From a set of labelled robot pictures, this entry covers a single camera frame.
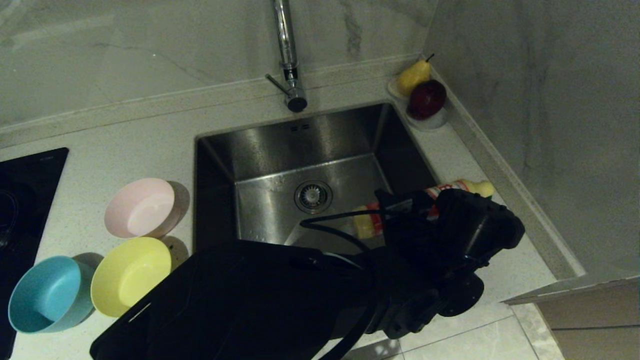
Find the blue bowl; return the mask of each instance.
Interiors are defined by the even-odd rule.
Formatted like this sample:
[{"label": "blue bowl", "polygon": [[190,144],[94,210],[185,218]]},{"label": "blue bowl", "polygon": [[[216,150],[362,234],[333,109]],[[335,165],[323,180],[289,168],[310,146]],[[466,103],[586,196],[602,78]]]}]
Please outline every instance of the blue bowl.
[{"label": "blue bowl", "polygon": [[9,322],[19,332],[56,332],[86,318],[94,269],[66,256],[54,256],[29,269],[13,289]]}]

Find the sink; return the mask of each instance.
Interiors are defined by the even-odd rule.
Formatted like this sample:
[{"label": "sink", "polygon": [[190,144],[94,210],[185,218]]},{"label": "sink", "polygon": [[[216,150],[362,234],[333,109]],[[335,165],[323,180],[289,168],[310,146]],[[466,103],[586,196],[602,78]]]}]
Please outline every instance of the sink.
[{"label": "sink", "polygon": [[196,251],[244,239],[352,253],[298,223],[435,185],[391,104],[198,137],[195,177]]}]

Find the plastic bowl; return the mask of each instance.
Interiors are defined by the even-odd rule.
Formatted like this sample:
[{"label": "plastic bowl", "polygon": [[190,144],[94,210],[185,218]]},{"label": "plastic bowl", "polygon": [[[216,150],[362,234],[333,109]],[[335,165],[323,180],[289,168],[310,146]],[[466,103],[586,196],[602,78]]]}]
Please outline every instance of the plastic bowl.
[{"label": "plastic bowl", "polygon": [[119,317],[170,272],[171,255],[160,240],[127,240],[98,265],[91,283],[91,300],[101,313]]},{"label": "plastic bowl", "polygon": [[104,225],[119,238],[158,238],[171,231],[179,218],[171,184],[150,177],[118,191],[104,213]]},{"label": "plastic bowl", "polygon": [[56,332],[86,318],[93,269],[66,256],[54,256],[29,269],[13,289],[8,315],[19,332]]}]

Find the black cooktop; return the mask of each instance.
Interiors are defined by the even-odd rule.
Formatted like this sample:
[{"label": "black cooktop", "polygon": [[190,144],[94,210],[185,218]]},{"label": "black cooktop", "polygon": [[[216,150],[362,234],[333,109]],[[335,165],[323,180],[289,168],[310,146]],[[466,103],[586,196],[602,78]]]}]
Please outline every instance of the black cooktop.
[{"label": "black cooktop", "polygon": [[9,298],[33,266],[68,152],[65,147],[0,163],[0,359],[11,356],[15,339]]}]

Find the faucet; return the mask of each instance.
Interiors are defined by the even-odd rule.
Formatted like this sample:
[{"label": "faucet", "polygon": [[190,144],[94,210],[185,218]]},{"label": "faucet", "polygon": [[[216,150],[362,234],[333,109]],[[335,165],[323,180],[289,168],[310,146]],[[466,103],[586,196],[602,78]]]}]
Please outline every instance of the faucet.
[{"label": "faucet", "polygon": [[284,103],[287,108],[299,113],[307,107],[305,89],[298,79],[298,57],[296,55],[296,41],[293,38],[289,0],[273,0],[273,10],[276,15],[276,29],[278,31],[278,45],[280,46],[280,66],[284,71],[286,86],[281,85],[271,75],[265,77],[285,95]]}]

